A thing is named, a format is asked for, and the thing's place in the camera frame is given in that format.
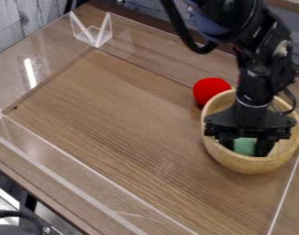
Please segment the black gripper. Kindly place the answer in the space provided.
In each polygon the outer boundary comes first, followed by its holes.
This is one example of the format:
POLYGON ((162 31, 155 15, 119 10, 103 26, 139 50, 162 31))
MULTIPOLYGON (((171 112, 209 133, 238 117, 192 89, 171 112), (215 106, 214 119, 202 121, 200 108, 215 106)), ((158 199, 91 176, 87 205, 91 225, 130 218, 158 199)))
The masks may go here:
POLYGON ((265 108, 249 108, 235 102, 229 108, 207 115, 204 135, 215 137, 219 144, 234 150, 234 138, 257 138, 255 156, 266 157, 277 141, 291 138, 291 129, 297 125, 294 117, 281 115, 265 108))

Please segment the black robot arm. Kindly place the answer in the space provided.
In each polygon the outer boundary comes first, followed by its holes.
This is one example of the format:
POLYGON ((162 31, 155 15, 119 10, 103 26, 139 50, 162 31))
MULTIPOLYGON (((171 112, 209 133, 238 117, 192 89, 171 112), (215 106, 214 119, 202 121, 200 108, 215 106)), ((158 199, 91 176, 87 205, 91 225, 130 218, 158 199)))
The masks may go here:
POLYGON ((281 140, 291 137, 297 120, 290 111, 274 107, 277 95, 291 101, 295 82, 291 30, 265 0, 184 0, 187 12, 199 33, 207 40, 199 46, 172 0, 160 0, 174 29, 187 47, 199 54, 210 53, 221 44, 230 44, 235 52, 239 81, 233 105, 206 116, 204 134, 227 149, 235 141, 257 141, 255 155, 265 157, 281 140))

